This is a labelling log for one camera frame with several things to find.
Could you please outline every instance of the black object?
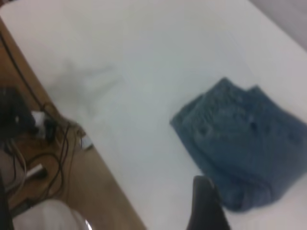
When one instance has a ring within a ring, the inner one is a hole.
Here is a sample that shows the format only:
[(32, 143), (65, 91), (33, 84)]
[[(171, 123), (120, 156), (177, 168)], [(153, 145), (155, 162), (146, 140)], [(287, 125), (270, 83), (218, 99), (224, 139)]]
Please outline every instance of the black object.
[(0, 88), (0, 139), (14, 138), (35, 128), (35, 120), (19, 92)]
[(47, 119), (44, 122), (46, 136), (45, 139), (48, 143), (52, 143), (56, 138), (57, 123), (53, 120)]
[(13, 230), (13, 221), (9, 211), (7, 197), (5, 195), (2, 176), (0, 173), (0, 229)]
[(187, 230), (230, 230), (218, 191), (205, 176), (195, 176), (192, 214)]

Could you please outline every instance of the white tabletop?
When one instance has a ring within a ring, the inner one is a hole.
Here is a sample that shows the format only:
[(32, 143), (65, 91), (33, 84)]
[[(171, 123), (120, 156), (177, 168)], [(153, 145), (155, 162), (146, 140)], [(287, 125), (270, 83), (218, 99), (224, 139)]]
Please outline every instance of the white tabletop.
[[(201, 172), (169, 121), (221, 77), (260, 85), (307, 121), (307, 54), (247, 0), (19, 0), (0, 16), (148, 229), (187, 226)], [(227, 213), (231, 226), (304, 229), (300, 184), (274, 205)]]

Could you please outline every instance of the blue denim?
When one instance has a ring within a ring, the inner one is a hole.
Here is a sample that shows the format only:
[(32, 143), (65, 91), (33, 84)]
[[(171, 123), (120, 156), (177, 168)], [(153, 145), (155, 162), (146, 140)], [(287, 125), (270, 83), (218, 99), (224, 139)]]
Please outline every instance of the blue denim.
[(222, 79), (171, 125), (232, 211), (278, 200), (307, 169), (306, 124), (258, 87), (245, 91)]

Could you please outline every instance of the black cable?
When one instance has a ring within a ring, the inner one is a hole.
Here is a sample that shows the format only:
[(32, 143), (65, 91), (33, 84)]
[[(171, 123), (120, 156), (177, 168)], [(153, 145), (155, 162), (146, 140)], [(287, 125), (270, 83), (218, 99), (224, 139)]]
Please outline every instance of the black cable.
[(59, 114), (59, 116), (60, 116), (61, 119), (63, 119), (64, 121), (66, 121), (67, 124), (70, 125), (71, 128), (80, 128), (76, 123), (75, 123), (75, 124), (72, 124), (69, 120), (63, 118), (63, 117), (61, 116), (61, 114), (58, 112), (56, 106), (55, 106), (52, 102), (45, 102), (45, 103), (43, 104), (42, 108), (41, 108), (41, 111), (44, 111), (44, 112), (47, 111), (47, 109), (46, 109), (47, 107), (51, 107), (57, 114)]
[(35, 102), (38, 104), (39, 108), (42, 108), (42, 104), (40, 102), (40, 100), (37, 98), (37, 96), (35, 95), (35, 93), (33, 92), (31, 86), (29, 85), (29, 83), (27, 82), (27, 80), (25, 79), (24, 75), (21, 73), (8, 45), (6, 44), (6, 41), (4, 40), (2, 33), (0, 32), (0, 40), (3, 43), (4, 49), (6, 51), (6, 53), (8, 54), (12, 64), (14, 65), (16, 71), (18, 72), (20, 78), (22, 79), (22, 81), (24, 82), (24, 84), (26, 85), (26, 87), (28, 88), (28, 91), (30, 92), (31, 96), (33, 97), (33, 99), (35, 100)]
[[(63, 180), (63, 178), (64, 178), (64, 173), (63, 173), (63, 169), (62, 169), (62, 167), (61, 167), (60, 160), (59, 160), (59, 158), (57, 157), (57, 155), (54, 154), (54, 153), (52, 153), (52, 152), (40, 153), (40, 154), (34, 156), (33, 158), (31, 158), (31, 159), (28, 161), (28, 164), (30, 165), (30, 164), (33, 163), (35, 160), (37, 160), (37, 159), (39, 159), (39, 158), (42, 158), (42, 157), (47, 157), (47, 156), (53, 157), (53, 158), (56, 160), (56, 162), (58, 163), (58, 166), (59, 166), (59, 170), (60, 170), (60, 174), (61, 174), (61, 179)], [(38, 202), (41, 202), (41, 201), (43, 201), (43, 200), (45, 200), (45, 199), (40, 199), (40, 196), (39, 196), (38, 199), (36, 200), (36, 202), (38, 203)]]
[(73, 143), (73, 149), (72, 149), (72, 153), (71, 153), (71, 161), (70, 161), (70, 165), (69, 165), (69, 169), (68, 169), (68, 177), (67, 177), (66, 202), (68, 202), (69, 192), (70, 192), (70, 188), (71, 188), (71, 169), (72, 169), (72, 162), (73, 162), (73, 158), (75, 156), (76, 144), (77, 144), (76, 133), (74, 133), (74, 137), (75, 137), (75, 139), (74, 139), (74, 143)]
[[(53, 179), (51, 180), (51, 182), (49, 183), (48, 187), (45, 189), (45, 191), (38, 197), (38, 199), (42, 199), (45, 200), (45, 199), (48, 199), (48, 193), (51, 189), (51, 187), (53, 186), (53, 184), (55, 183), (59, 173), (62, 171), (62, 168), (63, 168), (63, 164), (65, 163), (65, 160), (66, 160), (66, 157), (67, 157), (67, 154), (68, 154), (68, 150), (69, 150), (69, 143), (68, 143), (68, 140), (67, 140), (67, 133), (69, 131), (70, 127), (68, 126), (66, 128), (66, 131), (65, 131), (65, 134), (64, 134), (64, 141), (63, 141), (63, 145), (62, 145), (62, 149), (61, 149), (61, 153), (60, 153), (60, 157), (59, 157), (59, 168), (58, 168), (58, 171), (57, 173), (55, 174), (55, 176), (53, 177)], [(64, 187), (64, 176), (61, 178), (61, 185), (59, 187), (59, 189), (53, 194), (51, 195), (50, 197), (53, 198), (55, 197), (56, 195), (58, 195), (59, 192), (62, 191)]]

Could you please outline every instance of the black device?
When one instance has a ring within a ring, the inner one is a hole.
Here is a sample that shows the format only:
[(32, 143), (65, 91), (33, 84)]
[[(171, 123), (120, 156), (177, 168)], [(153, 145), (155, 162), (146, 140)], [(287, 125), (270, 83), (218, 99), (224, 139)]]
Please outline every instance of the black device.
[(187, 230), (230, 230), (216, 186), (206, 176), (195, 176), (192, 214)]
[(14, 138), (33, 130), (35, 120), (14, 87), (0, 87), (0, 139)]

